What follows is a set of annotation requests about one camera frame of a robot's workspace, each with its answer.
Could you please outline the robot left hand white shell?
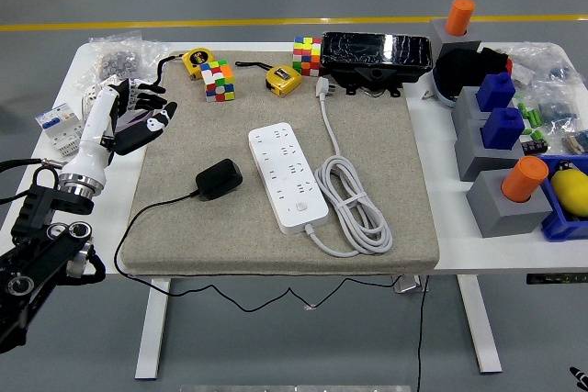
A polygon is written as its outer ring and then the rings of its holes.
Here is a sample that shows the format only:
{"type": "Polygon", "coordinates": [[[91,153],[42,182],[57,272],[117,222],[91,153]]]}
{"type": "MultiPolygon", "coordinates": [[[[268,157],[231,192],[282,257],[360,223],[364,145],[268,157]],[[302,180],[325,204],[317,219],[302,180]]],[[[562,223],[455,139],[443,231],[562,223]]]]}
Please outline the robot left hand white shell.
{"type": "Polygon", "coordinates": [[[162,98],[164,93],[163,87],[137,79],[124,79],[99,89],[78,152],[62,168],[60,186],[83,183],[93,186],[96,192],[104,188],[106,168],[113,155],[127,155],[163,134],[177,110],[177,103],[162,98]],[[116,132],[119,119],[134,110],[153,114],[116,132]]]}

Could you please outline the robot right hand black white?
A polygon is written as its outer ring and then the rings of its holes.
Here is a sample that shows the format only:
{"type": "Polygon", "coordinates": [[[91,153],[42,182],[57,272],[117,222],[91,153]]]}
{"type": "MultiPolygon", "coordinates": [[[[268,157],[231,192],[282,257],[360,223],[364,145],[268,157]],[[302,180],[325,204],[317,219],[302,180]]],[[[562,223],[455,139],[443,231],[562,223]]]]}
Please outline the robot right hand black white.
{"type": "Polygon", "coordinates": [[[569,371],[575,378],[576,386],[580,390],[588,392],[588,375],[575,366],[571,366],[569,371]]]}

